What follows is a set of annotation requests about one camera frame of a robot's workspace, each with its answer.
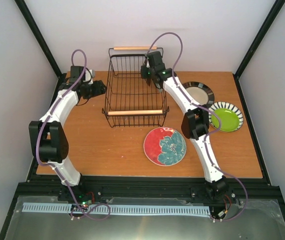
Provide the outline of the dark red flower plate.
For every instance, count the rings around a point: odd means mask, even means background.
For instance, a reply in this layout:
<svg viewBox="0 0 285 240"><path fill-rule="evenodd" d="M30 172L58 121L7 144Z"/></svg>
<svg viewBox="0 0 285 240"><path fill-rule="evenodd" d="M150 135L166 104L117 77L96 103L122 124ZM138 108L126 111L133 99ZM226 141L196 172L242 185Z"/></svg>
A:
<svg viewBox="0 0 285 240"><path fill-rule="evenodd" d="M151 86L151 76L150 75L148 75L146 77L146 83L147 83L148 86Z"/></svg>

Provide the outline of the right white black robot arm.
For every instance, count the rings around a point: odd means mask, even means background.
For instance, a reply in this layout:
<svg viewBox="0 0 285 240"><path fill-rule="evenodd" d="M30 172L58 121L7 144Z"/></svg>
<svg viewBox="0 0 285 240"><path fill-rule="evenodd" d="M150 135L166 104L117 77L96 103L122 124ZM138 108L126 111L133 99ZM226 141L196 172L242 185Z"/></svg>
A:
<svg viewBox="0 0 285 240"><path fill-rule="evenodd" d="M159 51L145 55L140 73L142 78L166 91L181 109L181 131L191 141L200 159L206 181L206 194L212 201L222 198L229 187L210 143L209 114L213 112L187 92L173 69L165 67Z"/></svg>

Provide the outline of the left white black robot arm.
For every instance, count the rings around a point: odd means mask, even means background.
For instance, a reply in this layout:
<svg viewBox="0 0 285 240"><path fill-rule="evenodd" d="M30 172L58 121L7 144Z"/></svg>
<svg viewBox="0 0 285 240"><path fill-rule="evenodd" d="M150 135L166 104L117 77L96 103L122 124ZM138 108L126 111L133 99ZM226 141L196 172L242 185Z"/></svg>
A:
<svg viewBox="0 0 285 240"><path fill-rule="evenodd" d="M38 121L28 126L32 154L37 163L50 167L61 183L70 186L69 196L82 201L87 189L79 184L81 173L73 166L68 154L69 143L64 124L80 99L89 100L103 95L107 87L102 80L94 80L95 71L82 66L71 66L70 76L63 80L49 110Z"/></svg>

